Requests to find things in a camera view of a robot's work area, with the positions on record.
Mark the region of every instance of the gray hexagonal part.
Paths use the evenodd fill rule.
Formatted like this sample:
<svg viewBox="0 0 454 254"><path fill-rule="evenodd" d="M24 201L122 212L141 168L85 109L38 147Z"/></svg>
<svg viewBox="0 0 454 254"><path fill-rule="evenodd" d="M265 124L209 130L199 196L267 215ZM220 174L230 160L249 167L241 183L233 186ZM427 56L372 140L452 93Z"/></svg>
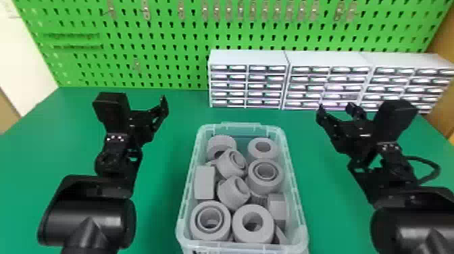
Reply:
<svg viewBox="0 0 454 254"><path fill-rule="evenodd" d="M270 212L276 225L285 231L289 217L288 203L282 193L270 193L266 203L266 209Z"/></svg>
<svg viewBox="0 0 454 254"><path fill-rule="evenodd" d="M210 166L197 166L194 175L194 198L197 200L214 199L216 169Z"/></svg>

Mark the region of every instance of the green pegboard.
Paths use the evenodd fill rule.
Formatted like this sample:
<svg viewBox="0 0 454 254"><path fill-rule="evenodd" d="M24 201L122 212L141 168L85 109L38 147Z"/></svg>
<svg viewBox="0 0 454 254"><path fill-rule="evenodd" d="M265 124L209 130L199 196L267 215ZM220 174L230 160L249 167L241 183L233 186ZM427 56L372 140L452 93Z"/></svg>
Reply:
<svg viewBox="0 0 454 254"><path fill-rule="evenodd" d="M351 0L339 21L339 1L320 0L311 20L314 1L299 20L300 0L14 0L60 86L195 90L207 89L210 49L424 52L453 0L356 1L353 21Z"/></svg>

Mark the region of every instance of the metal bracket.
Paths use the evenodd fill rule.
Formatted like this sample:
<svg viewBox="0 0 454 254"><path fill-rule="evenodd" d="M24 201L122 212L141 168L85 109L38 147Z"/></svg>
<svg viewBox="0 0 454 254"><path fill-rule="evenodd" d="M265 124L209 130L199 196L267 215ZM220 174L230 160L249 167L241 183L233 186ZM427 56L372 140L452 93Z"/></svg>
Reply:
<svg viewBox="0 0 454 254"><path fill-rule="evenodd" d="M243 21L245 17L245 2L243 0L238 0L238 20Z"/></svg>
<svg viewBox="0 0 454 254"><path fill-rule="evenodd" d="M214 20L216 22L219 22L221 17L220 17L220 13L221 12L221 7L220 7L220 3L219 3L219 0L214 0L214 4L213 4L213 16L214 16Z"/></svg>
<svg viewBox="0 0 454 254"><path fill-rule="evenodd" d="M336 11L334 12L334 21L339 21L345 13L345 2L340 0L337 4Z"/></svg>
<svg viewBox="0 0 454 254"><path fill-rule="evenodd" d="M356 1L350 3L346 17L347 22L352 22L353 19L355 19L357 6L358 4L356 3Z"/></svg>
<svg viewBox="0 0 454 254"><path fill-rule="evenodd" d="M306 18L306 0L301 0L298 6L297 20L304 21L305 18Z"/></svg>
<svg viewBox="0 0 454 254"><path fill-rule="evenodd" d="M232 0L226 0L226 21L231 21L232 20Z"/></svg>
<svg viewBox="0 0 454 254"><path fill-rule="evenodd" d="M263 0L261 2L261 19L263 21L268 20L268 9L270 8L270 2L268 0Z"/></svg>
<svg viewBox="0 0 454 254"><path fill-rule="evenodd" d="M294 7L295 7L295 2L293 0L288 0L287 7L285 8L285 18L287 21L292 21Z"/></svg>
<svg viewBox="0 0 454 254"><path fill-rule="evenodd" d="M141 4L142 4L141 11L143 12L143 18L145 20L150 20L150 9L148 7L148 0L142 0Z"/></svg>
<svg viewBox="0 0 454 254"><path fill-rule="evenodd" d="M202 18L203 21L208 21L208 4L207 0L202 0Z"/></svg>
<svg viewBox="0 0 454 254"><path fill-rule="evenodd" d="M181 19L181 20L184 20L184 1L183 0L179 0L178 1L178 17Z"/></svg>
<svg viewBox="0 0 454 254"><path fill-rule="evenodd" d="M117 12L115 11L113 0L107 0L107 12L112 20L117 19Z"/></svg>
<svg viewBox="0 0 454 254"><path fill-rule="evenodd" d="M311 7L311 16L309 17L311 22L314 22L317 20L319 7L320 7L319 0L313 0L312 7Z"/></svg>
<svg viewBox="0 0 454 254"><path fill-rule="evenodd" d="M280 0L276 0L276 2L274 3L274 17L273 17L275 21L278 21L280 18L281 8L282 8L282 3L280 2Z"/></svg>
<svg viewBox="0 0 454 254"><path fill-rule="evenodd" d="M255 14L257 13L257 2L256 0L251 0L251 5L249 9L249 19L255 21Z"/></svg>
<svg viewBox="0 0 454 254"><path fill-rule="evenodd" d="M141 72L141 63L138 61L137 58L134 58L134 69L137 72Z"/></svg>

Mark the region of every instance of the gray plastic part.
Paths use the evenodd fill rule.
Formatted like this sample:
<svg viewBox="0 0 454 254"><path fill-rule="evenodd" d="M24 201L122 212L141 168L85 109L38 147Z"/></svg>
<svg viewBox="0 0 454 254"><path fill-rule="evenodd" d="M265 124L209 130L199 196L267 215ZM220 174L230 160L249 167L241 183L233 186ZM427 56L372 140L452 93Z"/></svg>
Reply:
<svg viewBox="0 0 454 254"><path fill-rule="evenodd" d="M274 227L274 238L273 241L271 242L275 245L287 245L288 244L288 239L283 233L283 231L276 225Z"/></svg>
<svg viewBox="0 0 454 254"><path fill-rule="evenodd" d="M236 149L236 141L227 135L216 135L208 140L207 160L217 159L225 150Z"/></svg>
<svg viewBox="0 0 454 254"><path fill-rule="evenodd" d="M197 200L214 199L216 169L210 166L197 166L194 176L194 198Z"/></svg>
<svg viewBox="0 0 454 254"><path fill-rule="evenodd" d="M266 209L274 219L274 223L282 229L286 229L286 223L289 218L289 208L285 196L282 193L270 193Z"/></svg>
<svg viewBox="0 0 454 254"><path fill-rule="evenodd" d="M279 192L284 170L271 159L256 159L247 170L247 186L257 195Z"/></svg>
<svg viewBox="0 0 454 254"><path fill-rule="evenodd" d="M250 196L249 187L238 176L231 176L218 184L218 198L230 211L236 211Z"/></svg>
<svg viewBox="0 0 454 254"><path fill-rule="evenodd" d="M213 160L208 161L207 163L205 163L205 165L206 166L211 166L211 167L216 167L216 162L217 162L217 160L213 159Z"/></svg>
<svg viewBox="0 0 454 254"><path fill-rule="evenodd" d="M194 207L189 226L196 240L225 241L230 236L232 216L225 205L205 201Z"/></svg>
<svg viewBox="0 0 454 254"><path fill-rule="evenodd" d="M258 195L257 193L254 193L253 191L251 191L251 198L249 199L248 203L266 207L267 201L268 201L267 195Z"/></svg>
<svg viewBox="0 0 454 254"><path fill-rule="evenodd" d="M279 154L279 147L269 138L254 138L247 145L248 160L272 159L276 160Z"/></svg>
<svg viewBox="0 0 454 254"><path fill-rule="evenodd" d="M264 207L243 205L233 215L233 237L239 243L271 243L274 221Z"/></svg>
<svg viewBox="0 0 454 254"><path fill-rule="evenodd" d="M216 161L220 175L228 179L231 176L242 177L246 174L246 159L235 149L227 149Z"/></svg>

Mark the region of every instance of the white wall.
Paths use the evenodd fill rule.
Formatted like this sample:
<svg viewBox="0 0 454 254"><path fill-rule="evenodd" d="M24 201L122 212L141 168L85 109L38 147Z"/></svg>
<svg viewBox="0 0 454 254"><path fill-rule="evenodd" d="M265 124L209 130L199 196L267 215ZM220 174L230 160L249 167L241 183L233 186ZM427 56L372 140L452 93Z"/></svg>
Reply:
<svg viewBox="0 0 454 254"><path fill-rule="evenodd" d="M11 0L0 0L0 88L21 116L57 89Z"/></svg>

